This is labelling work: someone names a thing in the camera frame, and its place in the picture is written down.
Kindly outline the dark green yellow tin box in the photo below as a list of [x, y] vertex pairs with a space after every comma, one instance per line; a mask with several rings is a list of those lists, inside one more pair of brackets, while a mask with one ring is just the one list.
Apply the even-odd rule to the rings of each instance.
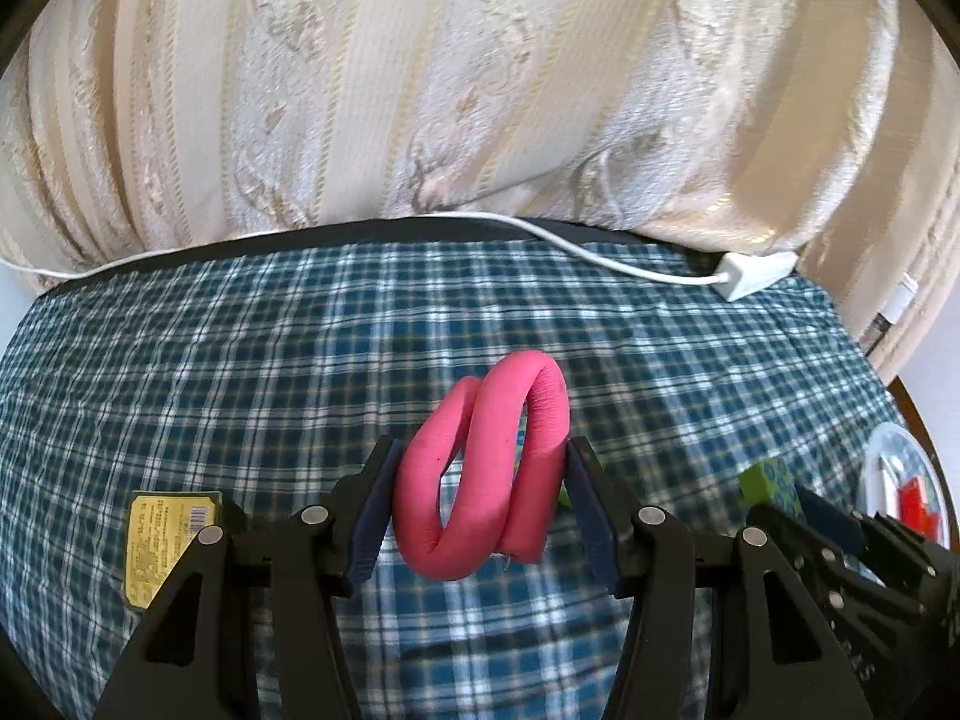
[[132, 496], [125, 532], [128, 606], [148, 608], [197, 533], [220, 522], [221, 509], [218, 491], [137, 491]]

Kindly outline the clear plastic bowl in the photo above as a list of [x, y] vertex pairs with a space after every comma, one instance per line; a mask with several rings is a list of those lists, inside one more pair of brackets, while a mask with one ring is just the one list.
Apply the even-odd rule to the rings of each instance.
[[882, 422], [869, 436], [856, 507], [885, 514], [950, 548], [949, 509], [934, 465], [908, 429]]

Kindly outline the red toy brick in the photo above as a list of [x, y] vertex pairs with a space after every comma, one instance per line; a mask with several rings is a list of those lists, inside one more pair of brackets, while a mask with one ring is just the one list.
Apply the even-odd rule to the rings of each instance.
[[898, 520], [916, 533], [921, 533], [924, 538], [931, 541], [940, 538], [939, 504], [928, 491], [928, 485], [922, 476], [912, 476], [900, 484]]

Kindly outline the white medicine box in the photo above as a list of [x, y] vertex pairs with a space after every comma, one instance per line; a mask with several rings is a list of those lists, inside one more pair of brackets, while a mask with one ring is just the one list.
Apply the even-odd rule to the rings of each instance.
[[895, 468], [884, 457], [872, 461], [871, 507], [889, 517], [900, 515], [900, 484]]

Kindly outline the white power strip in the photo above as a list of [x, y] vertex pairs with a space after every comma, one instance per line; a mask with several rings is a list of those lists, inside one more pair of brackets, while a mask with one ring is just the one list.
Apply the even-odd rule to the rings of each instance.
[[796, 252], [766, 255], [727, 252], [716, 268], [718, 281], [713, 284], [713, 289], [727, 302], [740, 301], [789, 277], [798, 260]]

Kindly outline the white capped bottle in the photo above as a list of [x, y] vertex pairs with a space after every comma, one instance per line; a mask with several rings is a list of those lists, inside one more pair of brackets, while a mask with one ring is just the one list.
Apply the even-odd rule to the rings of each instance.
[[903, 273], [889, 299], [875, 314], [871, 325], [861, 337], [861, 349], [866, 355], [870, 355], [892, 327], [900, 322], [916, 293], [918, 293], [918, 281], [910, 273]]

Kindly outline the cream patterned curtain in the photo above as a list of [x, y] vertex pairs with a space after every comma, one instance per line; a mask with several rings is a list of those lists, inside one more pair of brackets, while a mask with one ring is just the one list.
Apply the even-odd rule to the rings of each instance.
[[794, 250], [895, 376], [958, 280], [958, 67], [916, 0], [49, 0], [2, 76], [39, 283], [432, 211]]

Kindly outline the light pink foam roller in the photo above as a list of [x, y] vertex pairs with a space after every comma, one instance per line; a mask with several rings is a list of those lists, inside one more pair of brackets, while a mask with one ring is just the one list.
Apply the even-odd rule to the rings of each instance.
[[481, 379], [460, 379], [398, 467], [394, 533], [407, 566], [452, 582], [492, 554], [539, 562], [568, 436], [565, 378], [542, 351], [517, 351]]

